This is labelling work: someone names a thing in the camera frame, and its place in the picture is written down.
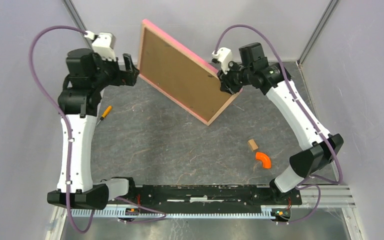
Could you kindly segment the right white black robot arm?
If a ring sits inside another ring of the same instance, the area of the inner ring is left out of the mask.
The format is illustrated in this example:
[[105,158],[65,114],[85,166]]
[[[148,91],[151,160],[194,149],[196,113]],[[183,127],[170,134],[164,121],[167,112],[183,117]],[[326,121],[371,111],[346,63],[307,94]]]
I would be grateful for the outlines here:
[[289,166],[270,182],[269,199],[282,204],[289,198],[289,191],[302,181],[334,161],[344,139],[331,134],[301,98],[291,75],[279,62],[269,64],[259,42],[239,48],[241,63],[233,61],[229,48],[221,47],[212,53],[212,61],[219,63],[217,73],[222,92],[238,93],[244,86],[259,89],[281,112],[301,151],[289,158]]

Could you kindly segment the orange handled screwdriver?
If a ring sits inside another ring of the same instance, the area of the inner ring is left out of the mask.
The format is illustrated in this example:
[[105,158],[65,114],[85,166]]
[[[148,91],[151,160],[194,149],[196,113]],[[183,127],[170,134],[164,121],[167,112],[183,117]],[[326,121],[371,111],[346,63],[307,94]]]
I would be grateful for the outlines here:
[[108,116],[108,114],[111,112],[112,109],[113,107],[111,105],[109,105],[105,109],[105,111],[102,113],[102,115],[99,117],[98,121],[96,122],[96,126],[98,126]]

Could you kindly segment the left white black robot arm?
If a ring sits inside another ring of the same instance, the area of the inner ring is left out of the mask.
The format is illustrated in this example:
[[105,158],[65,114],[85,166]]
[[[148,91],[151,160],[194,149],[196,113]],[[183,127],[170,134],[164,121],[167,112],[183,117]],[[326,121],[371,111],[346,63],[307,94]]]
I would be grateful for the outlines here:
[[125,69],[121,70],[117,58],[102,57],[91,49],[79,48],[67,54],[68,75],[57,99],[63,113],[63,159],[56,190],[47,194],[49,204],[103,210],[116,197],[125,204],[136,200],[137,190],[127,178],[94,183],[91,174],[91,146],[103,90],[108,86],[134,86],[139,75],[130,54],[123,54],[123,61]]

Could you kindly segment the pink wooden photo frame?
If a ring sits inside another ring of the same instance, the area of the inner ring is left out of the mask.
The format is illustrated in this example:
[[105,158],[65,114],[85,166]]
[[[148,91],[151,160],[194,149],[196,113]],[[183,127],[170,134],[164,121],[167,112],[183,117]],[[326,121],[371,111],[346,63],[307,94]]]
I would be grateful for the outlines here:
[[137,66],[143,80],[207,126],[238,97],[220,90],[216,68],[148,19]]

